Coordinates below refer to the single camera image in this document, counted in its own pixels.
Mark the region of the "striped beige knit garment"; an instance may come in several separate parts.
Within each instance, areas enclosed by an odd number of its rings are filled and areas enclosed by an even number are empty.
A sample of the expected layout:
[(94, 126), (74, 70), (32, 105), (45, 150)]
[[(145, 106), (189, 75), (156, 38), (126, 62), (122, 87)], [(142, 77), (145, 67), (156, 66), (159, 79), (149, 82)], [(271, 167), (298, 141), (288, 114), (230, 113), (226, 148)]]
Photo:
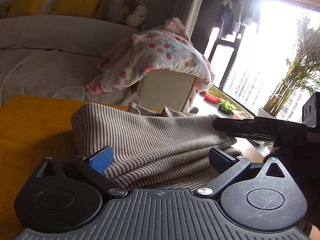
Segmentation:
[(219, 175), (209, 162), (212, 147), (241, 155), (233, 147), (235, 138), (213, 128), (215, 119), (169, 108), (157, 113), (135, 103), (127, 111), (87, 103), (72, 115), (71, 124), (81, 156), (112, 148), (113, 161), (103, 175), (126, 190), (194, 191)]

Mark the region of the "hanging dark clothes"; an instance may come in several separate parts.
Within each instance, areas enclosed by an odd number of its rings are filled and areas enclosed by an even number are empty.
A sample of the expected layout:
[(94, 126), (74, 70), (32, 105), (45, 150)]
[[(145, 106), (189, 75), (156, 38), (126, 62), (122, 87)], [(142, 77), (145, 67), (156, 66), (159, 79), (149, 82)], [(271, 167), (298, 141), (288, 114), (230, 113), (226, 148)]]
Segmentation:
[(216, 27), (221, 37), (238, 33), (241, 27), (249, 27), (260, 23), (259, 4), (263, 0), (223, 0), (217, 18)]

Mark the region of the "green bamboo plant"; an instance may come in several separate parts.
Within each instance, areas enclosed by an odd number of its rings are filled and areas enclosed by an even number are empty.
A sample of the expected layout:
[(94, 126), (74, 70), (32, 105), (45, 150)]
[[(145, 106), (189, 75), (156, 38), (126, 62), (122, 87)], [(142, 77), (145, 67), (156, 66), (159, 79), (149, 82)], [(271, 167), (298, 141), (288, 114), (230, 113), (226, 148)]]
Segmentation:
[(273, 117), (295, 90), (307, 90), (312, 95), (314, 86), (319, 85), (319, 27), (311, 27), (310, 21), (305, 16), (299, 22), (295, 58), (286, 60), (289, 70), (263, 107)]

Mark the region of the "red bowl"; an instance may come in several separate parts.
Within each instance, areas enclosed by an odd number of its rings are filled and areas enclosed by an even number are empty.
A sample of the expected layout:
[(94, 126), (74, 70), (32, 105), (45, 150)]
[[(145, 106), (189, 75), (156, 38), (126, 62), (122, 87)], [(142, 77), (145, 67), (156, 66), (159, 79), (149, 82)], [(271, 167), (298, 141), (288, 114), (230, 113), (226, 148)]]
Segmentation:
[(218, 96), (216, 93), (210, 90), (205, 90), (204, 92), (205, 92), (204, 99), (207, 100), (208, 102), (219, 103), (220, 100), (222, 99), (220, 96)]

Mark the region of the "beige chair back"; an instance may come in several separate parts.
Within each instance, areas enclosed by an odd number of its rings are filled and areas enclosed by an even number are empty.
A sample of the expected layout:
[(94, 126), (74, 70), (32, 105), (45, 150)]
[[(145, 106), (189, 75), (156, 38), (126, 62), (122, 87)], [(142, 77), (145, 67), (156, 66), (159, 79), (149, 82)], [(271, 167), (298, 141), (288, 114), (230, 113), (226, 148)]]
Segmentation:
[(183, 111), (195, 76), (167, 69), (151, 70), (140, 81), (137, 89), (141, 106), (149, 109), (163, 109), (165, 106), (175, 111)]

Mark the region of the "grey covered sofa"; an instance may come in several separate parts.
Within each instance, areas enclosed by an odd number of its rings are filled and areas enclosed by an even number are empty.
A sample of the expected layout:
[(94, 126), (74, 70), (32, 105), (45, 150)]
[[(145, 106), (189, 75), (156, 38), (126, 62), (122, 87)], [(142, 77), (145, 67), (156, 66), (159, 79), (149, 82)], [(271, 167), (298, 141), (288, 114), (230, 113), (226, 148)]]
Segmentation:
[(35, 15), (1, 20), (1, 104), (14, 95), (127, 105), (135, 88), (89, 95), (95, 64), (136, 33), (124, 25), (74, 16)]

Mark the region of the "floral pink quilt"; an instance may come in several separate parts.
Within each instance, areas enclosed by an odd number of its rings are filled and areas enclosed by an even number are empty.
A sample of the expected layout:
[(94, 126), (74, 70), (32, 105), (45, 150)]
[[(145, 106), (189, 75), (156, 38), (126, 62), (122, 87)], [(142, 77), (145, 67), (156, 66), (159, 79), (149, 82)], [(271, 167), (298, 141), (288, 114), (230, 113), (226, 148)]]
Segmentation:
[(169, 70), (194, 77), (182, 110), (190, 110), (200, 92), (210, 89), (214, 73), (206, 57), (194, 48), (179, 18), (133, 34), (103, 55), (95, 66), (99, 74), (86, 85), (90, 95), (115, 92), (134, 85), (150, 71)]

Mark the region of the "white plush bear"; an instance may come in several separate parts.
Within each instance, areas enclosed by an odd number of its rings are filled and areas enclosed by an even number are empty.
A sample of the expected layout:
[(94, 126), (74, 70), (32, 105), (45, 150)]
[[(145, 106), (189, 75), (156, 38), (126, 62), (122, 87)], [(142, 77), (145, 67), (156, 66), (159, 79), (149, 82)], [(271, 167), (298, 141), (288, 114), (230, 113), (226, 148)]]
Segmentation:
[(135, 8), (134, 12), (127, 16), (127, 18), (125, 19), (125, 23), (127, 26), (132, 28), (139, 27), (144, 23), (147, 14), (147, 8), (145, 6), (138, 5)]

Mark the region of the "grey neck pillow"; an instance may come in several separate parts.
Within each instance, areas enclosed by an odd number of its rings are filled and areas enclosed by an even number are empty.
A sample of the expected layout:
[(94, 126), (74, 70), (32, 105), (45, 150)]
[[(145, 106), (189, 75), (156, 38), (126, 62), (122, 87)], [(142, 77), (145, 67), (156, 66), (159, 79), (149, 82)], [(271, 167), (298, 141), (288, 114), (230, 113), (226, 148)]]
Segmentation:
[(124, 22), (127, 16), (122, 10), (123, 5), (129, 5), (135, 10), (139, 5), (139, 0), (110, 0), (106, 6), (105, 16), (108, 22)]

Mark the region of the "yellow cushion right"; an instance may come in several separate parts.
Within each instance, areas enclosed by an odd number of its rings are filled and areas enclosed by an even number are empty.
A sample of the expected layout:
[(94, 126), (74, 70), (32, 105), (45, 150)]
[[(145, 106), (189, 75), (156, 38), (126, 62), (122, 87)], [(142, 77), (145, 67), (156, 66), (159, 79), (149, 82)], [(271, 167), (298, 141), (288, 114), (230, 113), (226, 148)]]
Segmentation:
[(57, 0), (53, 15), (93, 18), (100, 0)]

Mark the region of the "yellow cushion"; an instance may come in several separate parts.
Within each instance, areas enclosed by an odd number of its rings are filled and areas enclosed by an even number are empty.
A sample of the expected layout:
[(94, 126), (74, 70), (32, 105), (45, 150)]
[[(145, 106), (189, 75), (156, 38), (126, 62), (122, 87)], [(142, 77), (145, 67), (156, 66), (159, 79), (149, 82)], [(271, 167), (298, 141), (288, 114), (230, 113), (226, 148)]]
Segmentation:
[(57, 0), (53, 15), (93, 18), (100, 0)]
[(36, 15), (43, 2), (44, 0), (14, 0), (6, 18)]

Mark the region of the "yellow cushion middle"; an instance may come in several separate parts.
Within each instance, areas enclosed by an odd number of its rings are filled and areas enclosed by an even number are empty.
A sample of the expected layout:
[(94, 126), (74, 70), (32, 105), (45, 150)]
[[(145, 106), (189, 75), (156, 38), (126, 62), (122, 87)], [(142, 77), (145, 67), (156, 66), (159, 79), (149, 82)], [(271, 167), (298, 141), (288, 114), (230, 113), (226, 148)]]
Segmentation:
[(43, 2), (44, 0), (14, 0), (6, 18), (36, 15)]

